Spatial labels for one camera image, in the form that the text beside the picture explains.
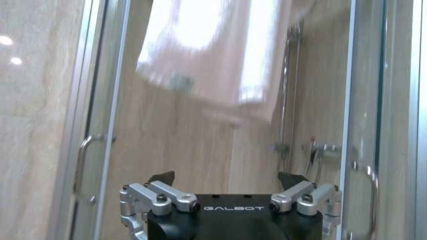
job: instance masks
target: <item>beige marble tile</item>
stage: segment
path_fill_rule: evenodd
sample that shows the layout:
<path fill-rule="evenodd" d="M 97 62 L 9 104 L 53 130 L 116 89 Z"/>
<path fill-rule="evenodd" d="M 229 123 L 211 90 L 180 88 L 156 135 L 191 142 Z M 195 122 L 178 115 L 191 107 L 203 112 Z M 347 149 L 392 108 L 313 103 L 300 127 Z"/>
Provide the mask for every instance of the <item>beige marble tile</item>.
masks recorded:
<path fill-rule="evenodd" d="M 319 0 L 304 18 L 297 83 L 289 83 L 288 102 L 295 97 L 291 172 L 305 174 L 308 154 L 301 145 L 315 140 L 341 145 L 349 1 Z M 320 183 L 339 183 L 340 159 L 323 158 Z M 317 165 L 305 176 L 315 180 Z"/>
<path fill-rule="evenodd" d="M 45 238 L 81 3 L 1 2 L 0 35 L 13 44 L 0 46 L 0 239 Z"/>

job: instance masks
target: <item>aluminum frame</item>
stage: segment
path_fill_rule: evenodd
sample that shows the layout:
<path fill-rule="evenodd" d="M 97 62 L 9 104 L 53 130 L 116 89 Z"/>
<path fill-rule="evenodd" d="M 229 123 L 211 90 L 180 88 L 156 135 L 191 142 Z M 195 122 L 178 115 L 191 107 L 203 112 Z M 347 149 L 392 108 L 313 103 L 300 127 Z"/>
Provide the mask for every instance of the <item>aluminum frame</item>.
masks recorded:
<path fill-rule="evenodd" d="M 413 33 L 420 33 L 420 38 L 416 36 L 420 41 L 419 44 L 416 42 L 412 43 L 413 62 L 411 62 L 411 67 L 413 65 L 413 69 L 411 68 L 411 84 L 413 83 L 413 88 L 416 88 L 416 75 L 419 74 L 417 107 L 415 108 L 417 109 L 415 239 L 424 240 L 427 239 L 427 2 L 424 0 L 413 1 L 413 17 L 417 19 L 413 18 L 415 26 L 412 27 L 417 27 L 415 21 L 419 21 L 419 30 L 412 30 L 415 30 Z"/>
<path fill-rule="evenodd" d="M 78 145 L 86 125 L 86 94 L 92 85 L 90 62 L 96 56 L 97 21 L 105 0 L 85 0 L 74 65 L 70 80 L 62 139 L 53 186 L 46 239 L 66 239 L 72 222 L 73 177 L 77 164 Z"/>
<path fill-rule="evenodd" d="M 96 222 L 94 222 L 93 240 L 100 239 L 100 234 L 101 234 L 105 191 L 106 191 L 106 183 L 108 183 L 108 170 L 109 170 L 109 162 L 110 162 L 112 143 L 113 143 L 116 108 L 117 108 L 117 101 L 118 101 L 118 89 L 120 89 L 120 80 L 121 80 L 122 57 L 124 57 L 125 42 L 126 42 L 129 12 L 130 12 L 130 0 L 125 0 L 125 2 L 124 2 L 124 15 L 122 15 L 121 34 L 120 34 L 117 66 L 116 66 L 114 79 L 113 79 L 113 90 L 112 90 L 113 92 L 112 92 L 112 101 L 110 101 L 110 112 L 109 112 L 109 124 L 108 124 L 108 133 L 106 133 L 105 155 L 104 155 L 100 187 L 98 187 L 98 194 L 97 194 L 98 201 L 97 201 L 97 206 L 96 206 Z"/>

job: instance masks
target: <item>shower door handle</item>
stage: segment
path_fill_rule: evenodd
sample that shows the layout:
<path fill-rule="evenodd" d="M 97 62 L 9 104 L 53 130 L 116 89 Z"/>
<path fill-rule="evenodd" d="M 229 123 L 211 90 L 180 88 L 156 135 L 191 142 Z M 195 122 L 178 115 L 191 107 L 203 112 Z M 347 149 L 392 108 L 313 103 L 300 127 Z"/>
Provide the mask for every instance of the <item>shower door handle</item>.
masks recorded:
<path fill-rule="evenodd" d="M 377 232 L 377 213 L 379 213 L 379 177 L 373 171 L 373 168 L 368 165 L 363 165 L 356 161 L 352 162 L 352 170 L 363 175 L 371 181 L 372 193 L 371 193 L 371 208 L 369 208 L 369 222 L 368 222 L 368 232 L 364 234 L 353 234 L 351 231 L 344 235 L 345 240 L 376 240 Z"/>
<path fill-rule="evenodd" d="M 81 181 L 82 181 L 82 171 L 86 161 L 86 149 L 90 143 L 96 141 L 102 141 L 104 135 L 96 134 L 89 135 L 81 142 L 78 147 L 78 154 L 77 154 L 77 165 L 74 169 L 74 175 L 73 175 L 73 193 L 78 197 L 81 195 Z"/>

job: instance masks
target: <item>white towel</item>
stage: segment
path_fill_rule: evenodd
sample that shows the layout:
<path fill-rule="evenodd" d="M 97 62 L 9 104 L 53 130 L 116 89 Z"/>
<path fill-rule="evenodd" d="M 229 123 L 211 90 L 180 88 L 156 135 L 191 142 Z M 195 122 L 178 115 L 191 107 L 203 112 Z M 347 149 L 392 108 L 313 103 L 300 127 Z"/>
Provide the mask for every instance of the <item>white towel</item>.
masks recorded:
<path fill-rule="evenodd" d="M 269 122 L 292 0 L 154 0 L 136 71 L 235 124 Z"/>

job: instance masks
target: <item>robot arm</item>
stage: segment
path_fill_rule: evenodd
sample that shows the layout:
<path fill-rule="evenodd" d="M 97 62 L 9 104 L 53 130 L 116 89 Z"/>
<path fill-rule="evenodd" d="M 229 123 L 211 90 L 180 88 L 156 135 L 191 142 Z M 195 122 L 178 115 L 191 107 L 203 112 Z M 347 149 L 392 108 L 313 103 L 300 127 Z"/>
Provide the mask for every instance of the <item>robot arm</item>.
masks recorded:
<path fill-rule="evenodd" d="M 272 195 L 211 195 L 154 180 L 122 187 L 120 218 L 132 240 L 320 240 L 340 223 L 340 200 L 333 185 L 308 181 Z"/>

